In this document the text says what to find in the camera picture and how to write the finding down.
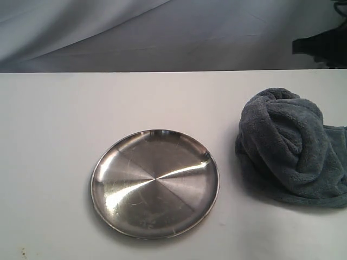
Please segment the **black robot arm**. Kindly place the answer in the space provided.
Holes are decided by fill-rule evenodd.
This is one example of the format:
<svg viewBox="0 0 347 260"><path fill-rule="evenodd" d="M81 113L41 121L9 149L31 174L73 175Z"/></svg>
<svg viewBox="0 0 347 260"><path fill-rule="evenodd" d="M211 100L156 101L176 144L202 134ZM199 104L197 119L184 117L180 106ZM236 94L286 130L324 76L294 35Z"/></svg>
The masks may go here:
<svg viewBox="0 0 347 260"><path fill-rule="evenodd" d="M346 21L338 27L292 42L293 54L305 54L313 57L316 63L328 68L346 68Z"/></svg>

